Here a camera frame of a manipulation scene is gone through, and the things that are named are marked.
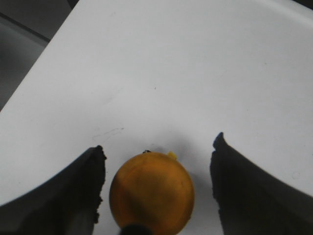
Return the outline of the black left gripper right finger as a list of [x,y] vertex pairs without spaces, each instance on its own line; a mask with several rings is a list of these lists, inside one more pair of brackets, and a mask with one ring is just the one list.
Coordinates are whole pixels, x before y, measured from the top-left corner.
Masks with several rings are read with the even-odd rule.
[[313,198],[275,178],[219,133],[210,175],[225,235],[311,235]]

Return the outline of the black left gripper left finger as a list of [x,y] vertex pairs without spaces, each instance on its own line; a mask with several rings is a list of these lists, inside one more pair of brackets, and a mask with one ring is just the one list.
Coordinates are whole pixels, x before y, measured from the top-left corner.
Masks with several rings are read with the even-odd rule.
[[2,235],[91,235],[105,182],[101,146],[91,147],[57,175],[0,208]]

